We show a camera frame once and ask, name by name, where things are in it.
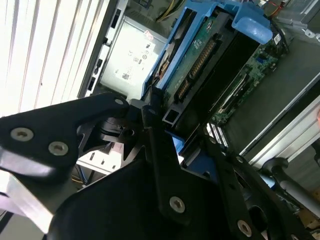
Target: blue drive cage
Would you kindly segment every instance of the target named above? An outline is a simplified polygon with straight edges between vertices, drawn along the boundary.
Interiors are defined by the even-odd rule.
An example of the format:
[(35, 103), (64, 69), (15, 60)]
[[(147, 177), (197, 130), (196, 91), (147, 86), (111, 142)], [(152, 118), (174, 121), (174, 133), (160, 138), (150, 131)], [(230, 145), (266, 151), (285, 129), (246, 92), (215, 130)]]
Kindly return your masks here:
[(152, 70), (150, 71), (149, 75), (147, 76), (144, 84), (142, 86), (142, 96), (144, 95), (148, 81), (156, 70), (157, 65), (162, 60), (166, 49), (170, 42), (172, 41), (177, 28), (182, 21), (183, 15), (186, 10), (191, 10), (196, 12), (196, 15), (184, 36), (184, 39), (179, 46), (172, 62), (170, 63), (168, 69), (166, 70), (163, 78), (161, 81), (158, 82), (156, 85), (159, 89), (165, 89), (168, 85), (171, 77), (173, 76), (177, 66), (181, 62), (183, 56), (185, 55), (188, 47), (193, 42), (194, 37), (196, 36), (199, 28), (202, 25), (203, 20), (205, 17), (210, 17), (215, 10), (216, 7), (224, 9), (226, 12), (230, 13), (234, 16), (232, 27), (239, 32), (247, 35), (248, 37), (252, 38), (253, 40), (257, 41), (260, 44), (266, 44), (273, 36), (272, 31), (270, 30), (270, 22), (268, 19), (264, 17), (264, 11), (255, 6), (253, 2), (236, 2), (236, 1), (215, 1), (215, 0), (188, 0), (184, 6), (184, 9), (176, 21), (171, 34), (164, 46), (161, 54), (159, 55), (155, 65), (153, 66)]

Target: slot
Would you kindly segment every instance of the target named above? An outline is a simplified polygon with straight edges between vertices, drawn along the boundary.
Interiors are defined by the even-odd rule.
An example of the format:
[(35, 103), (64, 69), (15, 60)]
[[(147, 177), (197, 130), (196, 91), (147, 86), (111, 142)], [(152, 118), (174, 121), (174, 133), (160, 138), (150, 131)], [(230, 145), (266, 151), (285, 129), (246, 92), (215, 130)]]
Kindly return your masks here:
[(167, 114), (167, 116), (165, 117), (165, 120), (173, 124), (178, 116), (179, 116), (179, 112), (171, 109)]
[(228, 97), (225, 99), (224, 103), (221, 105), (220, 110), (218, 111), (220, 114), (225, 112), (226, 108), (230, 105), (230, 103), (233, 101), (233, 99), (239, 94), (241, 89), (243, 89), (244, 85), (249, 80), (250, 76), (246, 73), (240, 74), (241, 79), (239, 83), (236, 85), (236, 87), (232, 90), (232, 92), (228, 95)]
[(92, 90), (92, 87), (94, 86), (95, 81), (96, 81), (96, 78), (95, 78), (94, 76), (91, 77), (91, 81), (89, 82), (89, 86), (88, 86), (88, 90), (89, 90), (89, 91)]
[(90, 161), (92, 161), (92, 159), (94, 159), (95, 153), (93, 152), (90, 156)]
[(118, 22), (118, 20), (119, 20), (120, 14), (121, 14), (121, 10), (120, 10), (120, 9), (117, 9), (116, 12), (115, 12), (114, 18), (113, 18), (113, 20), (112, 20), (112, 23), (111, 23), (111, 27), (112, 27), (113, 29), (116, 28), (116, 25), (117, 25), (117, 22)]

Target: bolt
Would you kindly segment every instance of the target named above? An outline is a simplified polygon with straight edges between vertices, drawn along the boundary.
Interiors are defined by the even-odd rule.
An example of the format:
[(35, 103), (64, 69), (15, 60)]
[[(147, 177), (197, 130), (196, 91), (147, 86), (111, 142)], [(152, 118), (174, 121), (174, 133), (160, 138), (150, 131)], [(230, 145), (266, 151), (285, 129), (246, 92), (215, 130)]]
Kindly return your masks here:
[(34, 137), (34, 133), (29, 128), (17, 127), (10, 132), (10, 136), (14, 140), (27, 142)]
[(116, 98), (114, 101), (115, 101), (117, 104), (120, 104), (120, 105), (124, 104), (124, 102), (123, 102), (122, 100), (118, 99), (118, 98)]
[(241, 157), (237, 156), (236, 159), (238, 160), (239, 163), (242, 163), (242, 164), (244, 163), (244, 160)]
[(179, 214), (182, 214), (186, 210), (184, 202), (177, 196), (172, 196), (169, 203), (170, 207)]
[(250, 226), (248, 225), (248, 223), (246, 223), (245, 221), (243, 220), (239, 220), (238, 223), (238, 228), (239, 230), (244, 234), (246, 235), (248, 238), (250, 238), (252, 236), (252, 231), (251, 231), (251, 228)]
[(62, 141), (53, 141), (49, 144), (48, 149), (55, 156), (64, 156), (69, 150), (68, 145)]
[(294, 234), (291, 234), (291, 238), (292, 238), (292, 240), (299, 240), (299, 238), (297, 238), (296, 235), (294, 235)]
[(152, 113), (152, 114), (156, 114), (156, 111), (153, 110), (153, 109), (149, 109), (149, 112)]

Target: green circuit board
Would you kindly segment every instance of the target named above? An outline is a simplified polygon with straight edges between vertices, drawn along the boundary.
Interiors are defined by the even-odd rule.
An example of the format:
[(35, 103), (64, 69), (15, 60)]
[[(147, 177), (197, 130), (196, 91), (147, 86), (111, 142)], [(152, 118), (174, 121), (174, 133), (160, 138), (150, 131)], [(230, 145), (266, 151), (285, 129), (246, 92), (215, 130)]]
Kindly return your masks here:
[(212, 41), (215, 33), (215, 28), (213, 27), (215, 23), (215, 17), (208, 17), (208, 19), (202, 24), (193, 42), (186, 51), (168, 86), (165, 89), (164, 105), (166, 107), (173, 103), (175, 94), (178, 90), (181, 91), (181, 85), (186, 84), (186, 78), (188, 78), (190, 72), (195, 69), (195, 60), (199, 59), (199, 57), (201, 58), (201, 55), (204, 54), (205, 48), (214, 47), (213, 43), (210, 41)]
[(279, 60), (276, 49), (278, 47), (273, 40), (257, 48), (220, 98), (222, 102), (214, 108), (214, 123), (220, 126), (225, 124), (264, 77), (276, 69)]

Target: black mount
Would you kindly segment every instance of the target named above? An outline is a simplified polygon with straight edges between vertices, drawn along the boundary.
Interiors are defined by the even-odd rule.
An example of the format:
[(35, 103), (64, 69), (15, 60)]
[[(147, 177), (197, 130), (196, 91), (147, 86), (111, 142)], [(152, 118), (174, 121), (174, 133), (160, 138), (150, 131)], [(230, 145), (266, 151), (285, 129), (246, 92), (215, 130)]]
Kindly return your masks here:
[[(245, 161), (224, 156), (208, 136), (199, 145), (215, 162), (218, 184), (182, 169), (161, 120), (159, 90), (149, 88), (143, 99), (129, 105), (105, 93), (0, 119), (0, 168), (51, 185), (69, 178), (83, 154), (124, 144), (124, 167), (69, 197), (51, 222), (49, 240), (262, 240), (239, 176), (270, 211), (270, 240), (313, 239)], [(33, 137), (12, 138), (16, 128)], [(66, 154), (49, 151), (56, 141), (67, 145)]]

